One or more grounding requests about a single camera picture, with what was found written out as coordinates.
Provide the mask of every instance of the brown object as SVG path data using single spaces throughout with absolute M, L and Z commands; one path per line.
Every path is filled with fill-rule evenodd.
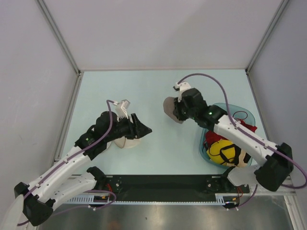
M 173 115 L 173 110 L 175 109 L 174 99 L 174 97 L 167 97 L 163 102 L 163 110 L 172 120 L 182 124 L 183 121 L 179 121 L 177 117 Z

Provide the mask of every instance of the white vent strip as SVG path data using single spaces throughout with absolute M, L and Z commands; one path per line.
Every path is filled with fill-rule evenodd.
M 216 201 L 209 202 L 141 202 L 141 201 L 116 201 L 115 205 L 224 205 L 223 196 L 215 196 Z M 78 195 L 65 202 L 65 204 L 85 204 L 85 205 L 99 205 L 105 202 L 94 202 L 94 195 Z

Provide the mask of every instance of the basket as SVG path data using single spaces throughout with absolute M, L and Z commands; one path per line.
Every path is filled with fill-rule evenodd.
M 216 103 L 214 105 L 217 105 L 218 107 L 220 107 L 220 108 L 222 108 L 224 110 L 227 110 L 225 103 Z M 251 126 L 255 126 L 255 117 L 253 116 L 253 114 L 249 110 L 241 108 L 241 107 L 236 106 L 236 105 L 232 105 L 232 104 L 229 105 L 229 109 L 230 109 L 231 116 L 233 116 L 234 113 L 238 112 L 238 111 L 246 112 L 247 115 L 248 115 L 246 119 L 244 119 L 246 117 L 245 113 L 237 113 L 235 118 L 244 119 L 244 122 L 246 124 L 251 125 Z M 205 141 L 205 135 L 206 135 L 206 133 L 208 131 L 209 131 L 208 129 L 204 128 L 202 130 L 202 133 L 201 133 L 201 142 L 200 142 L 200 153 L 201 153 L 201 156 L 210 164 L 214 164 L 214 165 L 216 165 L 217 167 L 220 167 L 220 168 L 228 169 L 229 168 L 228 166 L 217 164 L 217 163 L 213 162 L 210 159 L 210 157 L 208 156 L 208 154 L 207 154 L 208 146 L 206 146 L 206 144 L 205 144 L 205 146 L 203 145 L 203 143 Z M 252 162 L 252 158 L 250 158 L 250 160 L 248 161 L 248 166 L 251 165 L 251 162 Z

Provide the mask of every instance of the gray wall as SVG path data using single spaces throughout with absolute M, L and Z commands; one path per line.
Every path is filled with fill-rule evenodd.
M 0 221 L 50 165 L 76 75 L 34 0 L 0 1 Z
M 251 71 L 251 81 L 270 138 L 292 146 L 307 170 L 307 1 L 292 0 Z M 304 182 L 295 169 L 295 185 Z M 302 207 L 307 190 L 297 190 Z

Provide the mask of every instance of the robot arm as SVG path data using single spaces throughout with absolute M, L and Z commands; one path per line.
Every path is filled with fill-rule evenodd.
M 20 182 L 15 186 L 15 197 L 20 194 L 25 197 L 23 213 L 33 226 L 46 221 L 52 212 L 66 200 L 93 188 L 103 189 L 106 176 L 96 167 L 89 168 L 87 173 L 78 178 L 67 179 L 77 168 L 89 163 L 106 150 L 109 142 L 121 137 L 139 139 L 152 132 L 139 121 L 136 114 L 127 114 L 129 101 L 124 100 L 114 104 L 117 105 L 118 116 L 111 113 L 112 128 L 104 139 L 91 148 L 87 148 L 98 141 L 109 129 L 111 120 L 108 111 L 103 112 L 97 118 L 96 124 L 80 136 L 75 146 L 63 159 L 29 184 Z
M 174 98 L 173 115 L 179 121 L 193 119 L 200 127 L 211 130 L 244 149 L 258 163 L 251 167 L 232 167 L 227 170 L 227 178 L 233 185 L 260 184 L 270 191 L 279 188 L 293 170 L 293 164 L 272 149 L 292 158 L 290 146 L 285 143 L 279 146 L 259 137 L 237 121 L 231 121 L 225 110 L 216 105 L 207 105 L 201 93 L 187 82 L 176 84 L 174 89 L 179 91 L 179 96 Z

